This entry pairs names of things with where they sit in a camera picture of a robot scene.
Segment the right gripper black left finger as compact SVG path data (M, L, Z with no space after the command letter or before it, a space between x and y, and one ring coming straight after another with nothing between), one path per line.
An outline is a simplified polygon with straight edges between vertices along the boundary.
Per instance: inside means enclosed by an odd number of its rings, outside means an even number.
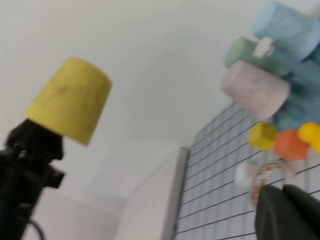
M289 198L277 187L265 185L259 191L254 221L258 240L311 240L312 228Z

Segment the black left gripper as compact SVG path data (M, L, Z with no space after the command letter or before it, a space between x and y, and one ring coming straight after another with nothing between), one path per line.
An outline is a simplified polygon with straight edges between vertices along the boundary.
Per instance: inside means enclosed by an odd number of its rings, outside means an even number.
M64 157L63 137L29 119L10 131L5 146L17 146L33 158L48 162ZM32 161L20 150L0 152L0 238L21 240L31 225L44 240L44 230L32 215L42 191L47 187L58 189L65 173L49 163Z

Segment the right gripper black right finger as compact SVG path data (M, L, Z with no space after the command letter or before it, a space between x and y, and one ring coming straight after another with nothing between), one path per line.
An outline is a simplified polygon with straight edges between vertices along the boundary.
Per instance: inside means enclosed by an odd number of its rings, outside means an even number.
M320 237L320 201L292 184L284 185L282 191L293 203L304 221Z

